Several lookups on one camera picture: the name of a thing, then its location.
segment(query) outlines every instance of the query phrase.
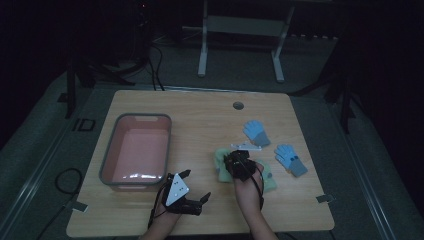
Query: metal leg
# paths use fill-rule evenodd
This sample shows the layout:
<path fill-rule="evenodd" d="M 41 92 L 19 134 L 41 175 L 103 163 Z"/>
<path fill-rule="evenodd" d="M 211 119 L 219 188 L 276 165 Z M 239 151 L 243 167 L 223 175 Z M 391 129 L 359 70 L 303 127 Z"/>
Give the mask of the metal leg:
<path fill-rule="evenodd" d="M 202 28 L 202 49 L 200 50 L 199 70 L 197 75 L 204 77 L 206 75 L 206 63 L 208 60 L 208 1 L 203 1 L 203 28 Z"/>
<path fill-rule="evenodd" d="M 283 48 L 284 40 L 287 37 L 287 31 L 290 26 L 290 21 L 293 16 L 293 12 L 294 12 L 294 7 L 292 6 L 290 7 L 289 13 L 287 15 L 286 22 L 283 28 L 281 29 L 278 45 L 274 50 L 271 51 L 272 62 L 274 64 L 275 77 L 277 82 L 279 83 L 284 82 L 284 75 L 283 75 L 283 70 L 281 68 L 281 62 L 280 62 L 280 54 Z"/>

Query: plastic tray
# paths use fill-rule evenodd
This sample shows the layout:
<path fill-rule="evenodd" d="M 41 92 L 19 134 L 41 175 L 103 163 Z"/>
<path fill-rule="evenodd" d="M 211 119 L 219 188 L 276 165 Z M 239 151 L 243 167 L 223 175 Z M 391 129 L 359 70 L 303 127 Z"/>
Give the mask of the plastic tray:
<path fill-rule="evenodd" d="M 119 116 L 100 180 L 115 191 L 155 191 L 166 177 L 171 125 L 166 114 Z"/>

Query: light green towel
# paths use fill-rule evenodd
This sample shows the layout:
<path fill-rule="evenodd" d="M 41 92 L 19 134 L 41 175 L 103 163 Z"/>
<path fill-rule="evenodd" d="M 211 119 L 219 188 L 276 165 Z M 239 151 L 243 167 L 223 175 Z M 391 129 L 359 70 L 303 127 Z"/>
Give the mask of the light green towel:
<path fill-rule="evenodd" d="M 219 148 L 215 151 L 214 162 L 215 162 L 215 169 L 218 174 L 219 182 L 228 183 L 233 181 L 233 177 L 225 168 L 225 163 L 224 163 L 224 156 L 229 155 L 231 152 L 232 151 L 227 148 Z M 268 192 L 277 188 L 277 183 L 272 178 L 271 168 L 269 167 L 268 163 L 262 161 L 261 159 L 258 159 L 256 162 L 264 166 L 264 170 L 262 171 L 262 177 L 264 179 L 264 192 Z"/>

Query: wooden table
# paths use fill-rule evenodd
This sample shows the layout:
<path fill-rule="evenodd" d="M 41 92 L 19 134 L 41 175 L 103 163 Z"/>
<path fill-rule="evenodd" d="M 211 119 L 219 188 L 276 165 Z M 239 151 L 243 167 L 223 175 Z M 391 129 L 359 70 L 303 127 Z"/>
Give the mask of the wooden table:
<path fill-rule="evenodd" d="M 233 108 L 242 102 L 244 109 Z M 330 230 L 334 220 L 328 204 L 318 203 L 323 190 L 289 97 L 285 94 L 184 91 L 118 91 L 103 125 L 78 201 L 85 213 L 74 211 L 67 227 L 71 237 L 139 235 L 147 229 L 156 192 L 115 192 L 101 183 L 99 170 L 113 125 L 122 113 L 165 113 L 172 118 L 168 172 L 191 169 L 185 179 L 188 199 L 212 195 L 200 216 L 183 215 L 173 235 L 247 233 L 232 183 L 218 182 L 214 152 L 242 143 L 249 120 L 259 120 L 271 140 L 251 159 L 271 167 L 277 189 L 264 195 L 262 212 L 275 232 Z M 308 172 L 300 178 L 275 160 L 274 149 L 291 144 Z"/>

